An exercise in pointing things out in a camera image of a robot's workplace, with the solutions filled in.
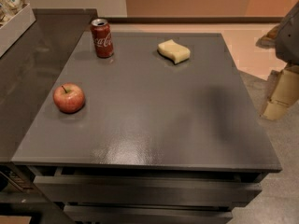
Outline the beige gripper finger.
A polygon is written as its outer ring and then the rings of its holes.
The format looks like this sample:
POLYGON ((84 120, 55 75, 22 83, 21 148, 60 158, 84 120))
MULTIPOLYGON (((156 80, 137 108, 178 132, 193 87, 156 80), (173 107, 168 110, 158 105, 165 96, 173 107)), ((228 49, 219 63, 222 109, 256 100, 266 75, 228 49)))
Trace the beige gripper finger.
POLYGON ((272 70, 266 83, 261 116, 281 119, 299 100, 299 66, 287 64, 281 71, 272 70))
POLYGON ((258 41, 257 45, 261 48, 273 48, 276 44, 279 26, 273 27, 266 35, 263 35, 258 41))

